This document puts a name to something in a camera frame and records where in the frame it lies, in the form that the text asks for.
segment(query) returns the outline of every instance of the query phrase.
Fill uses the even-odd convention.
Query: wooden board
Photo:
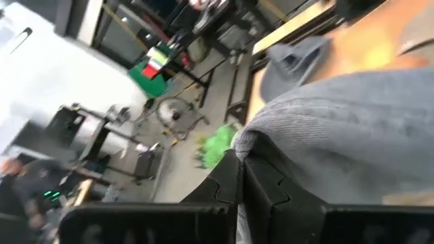
[[[324,62],[309,82],[357,71],[376,70],[383,67],[390,68],[387,64],[396,60],[401,30],[424,9],[428,2],[430,1],[388,0],[353,26],[340,26],[328,33],[327,36],[332,38],[331,52],[327,61]],[[309,13],[309,16],[311,19],[315,17],[312,13]],[[289,30],[284,33],[284,36],[286,36],[297,29],[300,23],[290,20],[284,26],[285,30]],[[276,43],[279,40],[267,41],[267,44]],[[264,49],[269,46],[265,45],[262,40],[258,43],[260,45],[254,50]],[[261,82],[267,81],[262,81],[263,74],[264,69],[258,71],[253,77],[247,122],[264,106],[264,101],[260,97],[260,85]]]
[[[266,37],[259,40],[255,46],[253,47],[253,54],[257,54],[262,50],[267,49],[268,47],[276,44],[279,40],[283,39],[289,33],[296,30],[298,27],[306,24],[313,18],[318,15],[324,13],[331,7],[333,7],[334,1],[329,1],[328,3],[324,3],[323,1],[319,1],[312,6],[308,7],[302,13],[293,17],[290,21],[286,22],[283,26],[280,26],[277,30],[273,31]]]

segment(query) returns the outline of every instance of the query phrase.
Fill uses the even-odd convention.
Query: white panel
[[[129,106],[133,118],[140,115],[146,96],[124,68],[89,47],[58,37],[51,23],[17,3],[7,7],[6,14],[16,28],[31,27],[33,34],[13,54],[0,56],[0,119],[13,113],[45,126],[59,106],[73,102],[101,112],[112,104]],[[86,121],[80,135],[84,142],[96,124]],[[131,124],[122,128],[127,134],[131,131]],[[126,145],[109,136],[103,150],[113,153]]]
[[[88,46],[90,46],[94,40],[102,3],[103,0],[91,0],[87,3],[86,12],[84,13],[77,39]]]

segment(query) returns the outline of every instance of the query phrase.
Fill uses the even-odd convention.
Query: concrete floor
[[[239,45],[239,40],[245,37],[242,32],[236,28],[232,28],[225,35],[223,42],[230,47],[235,47]],[[200,77],[223,60],[224,58],[212,49],[208,57],[198,64],[193,72]],[[249,59],[246,58],[245,62],[241,63],[238,72],[239,77],[247,75],[248,60]],[[187,140],[179,142],[171,149],[170,153],[168,153],[168,163],[161,175],[161,183],[159,184],[157,194],[154,198],[155,202],[179,202],[195,189],[210,173],[210,169],[200,169],[196,167],[196,161],[193,159],[194,152],[197,149],[196,141],[200,137],[211,135],[224,124],[223,119],[226,112],[233,73],[234,68],[229,64],[229,61],[225,61],[216,68],[208,95],[205,99],[205,104],[202,109],[199,109],[199,112],[210,120],[210,124],[206,125],[202,121],[198,122],[195,129],[189,134]],[[182,75],[176,77],[175,82],[171,84],[170,90],[165,96],[172,96],[190,82],[191,80],[188,77]],[[236,82],[233,102],[238,102],[242,99],[245,82],[245,79],[239,79]],[[193,102],[198,92],[201,92],[201,88],[189,89],[182,93],[180,97],[189,102]],[[173,138],[166,138],[161,134],[163,127],[157,121],[155,114],[150,115],[145,121],[138,125],[138,139],[145,144],[160,142],[167,147],[171,144]],[[120,159],[121,152],[118,155],[114,155],[110,165],[132,171],[136,165],[137,156],[138,153],[135,152],[134,149],[129,149],[122,159]],[[104,177],[116,182],[128,182],[130,180],[130,178],[112,171],[108,171],[104,174]],[[153,191],[154,183],[154,180],[145,180],[140,186],[127,184],[126,188],[131,195],[137,196],[142,201],[148,201]]]

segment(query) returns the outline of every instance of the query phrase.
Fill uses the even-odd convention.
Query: green cloth
[[[214,168],[224,156],[224,152],[231,147],[235,136],[235,128],[232,125],[223,125],[203,143],[202,163],[206,168]]]

